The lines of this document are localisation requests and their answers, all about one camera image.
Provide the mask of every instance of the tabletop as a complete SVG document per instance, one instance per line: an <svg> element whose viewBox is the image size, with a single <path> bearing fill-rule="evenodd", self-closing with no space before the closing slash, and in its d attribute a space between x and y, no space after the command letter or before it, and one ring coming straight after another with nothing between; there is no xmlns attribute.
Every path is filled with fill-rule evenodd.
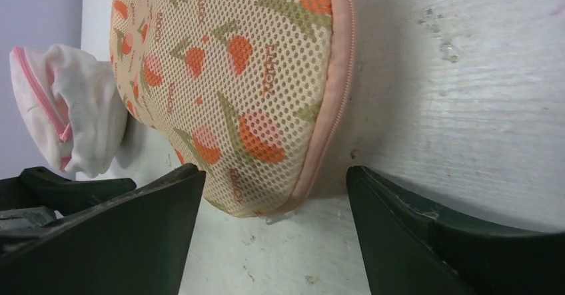
<svg viewBox="0 0 565 295"><path fill-rule="evenodd" d="M272 225L203 202L180 294L369 294L344 195L354 164L486 220L565 228L565 0L355 3L356 77L313 198ZM83 0L83 49L100 60L110 11ZM131 121L100 178L141 186L178 165Z"/></svg>

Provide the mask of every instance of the crumpled white cloth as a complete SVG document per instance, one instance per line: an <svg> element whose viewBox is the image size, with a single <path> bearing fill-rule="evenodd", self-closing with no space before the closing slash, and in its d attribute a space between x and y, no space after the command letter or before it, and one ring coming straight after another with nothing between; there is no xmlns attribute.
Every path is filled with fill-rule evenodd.
<svg viewBox="0 0 565 295"><path fill-rule="evenodd" d="M91 178L106 172L127 122L110 62L65 45L17 47L10 69L21 116L49 165Z"/></svg>

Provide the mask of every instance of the stained surface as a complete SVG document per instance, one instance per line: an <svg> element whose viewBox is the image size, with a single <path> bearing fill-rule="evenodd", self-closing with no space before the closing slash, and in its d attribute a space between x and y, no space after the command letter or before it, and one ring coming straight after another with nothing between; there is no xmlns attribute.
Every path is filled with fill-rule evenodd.
<svg viewBox="0 0 565 295"><path fill-rule="evenodd" d="M355 1L356 80L316 195L344 192L346 168L367 164L463 212L564 229L565 0ZM84 8L84 21L105 21L111 5ZM104 21L83 25L100 59ZM177 165L165 139L135 125L105 176L143 185ZM369 294L346 197L270 226L202 205L181 294L213 292Z"/></svg>

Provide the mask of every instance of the wall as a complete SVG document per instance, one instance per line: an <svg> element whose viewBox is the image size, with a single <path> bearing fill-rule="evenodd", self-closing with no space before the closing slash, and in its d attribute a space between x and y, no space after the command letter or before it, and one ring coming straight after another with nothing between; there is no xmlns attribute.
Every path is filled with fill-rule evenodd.
<svg viewBox="0 0 565 295"><path fill-rule="evenodd" d="M82 0L0 0L0 178L45 165L19 114L8 54L14 46L80 47Z"/></svg>

